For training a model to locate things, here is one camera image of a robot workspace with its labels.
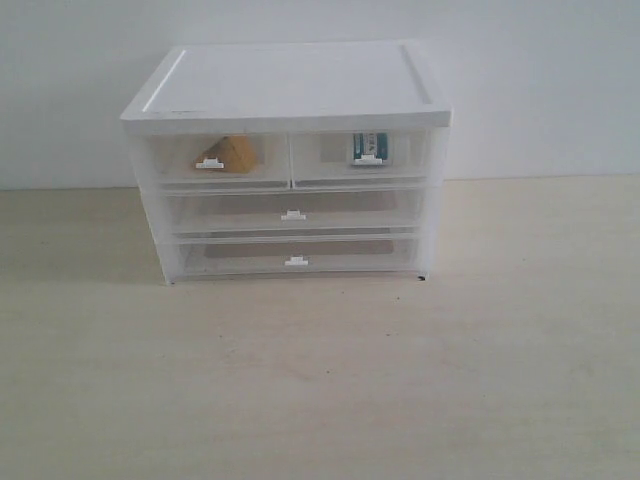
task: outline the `white plastic cabinet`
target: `white plastic cabinet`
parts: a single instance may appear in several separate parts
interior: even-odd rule
[[[428,275],[451,109],[420,43],[176,47],[121,118],[167,282]],[[233,135],[250,171],[194,168]]]

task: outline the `light wooden surface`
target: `light wooden surface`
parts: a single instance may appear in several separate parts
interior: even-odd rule
[[[166,287],[135,190],[0,247],[2,480],[640,472],[640,177],[450,182],[426,283]]]

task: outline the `orange object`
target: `orange object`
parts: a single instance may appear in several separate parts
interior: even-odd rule
[[[210,172],[249,173],[255,165],[256,152],[244,135],[224,137],[196,159],[198,170]]]

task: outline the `small drawer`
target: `small drawer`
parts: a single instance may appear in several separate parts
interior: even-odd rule
[[[142,147],[146,155],[136,157],[140,158],[136,174],[143,177],[140,178],[141,188],[145,190],[146,186],[152,185],[160,192],[193,193],[290,188],[286,135],[249,136],[256,159],[246,173],[223,171],[223,162],[196,165],[197,159],[223,138],[221,135],[145,137]]]
[[[375,146],[367,150],[367,139]],[[431,131],[291,136],[294,188],[407,186],[430,180]]]
[[[174,195],[169,231],[193,236],[216,231],[409,227],[420,223],[423,189],[254,195]]]
[[[179,251],[174,278],[247,273],[413,270],[415,239],[160,246]]]

